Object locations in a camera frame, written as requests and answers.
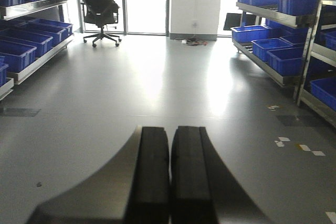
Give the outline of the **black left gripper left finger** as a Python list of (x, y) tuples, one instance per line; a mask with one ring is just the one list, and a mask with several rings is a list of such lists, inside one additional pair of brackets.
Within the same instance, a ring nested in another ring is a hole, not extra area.
[(39, 204), (28, 223), (168, 223), (169, 187), (166, 131), (138, 126), (112, 159)]

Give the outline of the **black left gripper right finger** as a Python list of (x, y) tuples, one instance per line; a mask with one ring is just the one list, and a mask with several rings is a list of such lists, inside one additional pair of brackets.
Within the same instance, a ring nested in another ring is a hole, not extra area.
[(177, 128), (171, 173), (172, 223), (270, 223), (222, 161), (206, 128)]

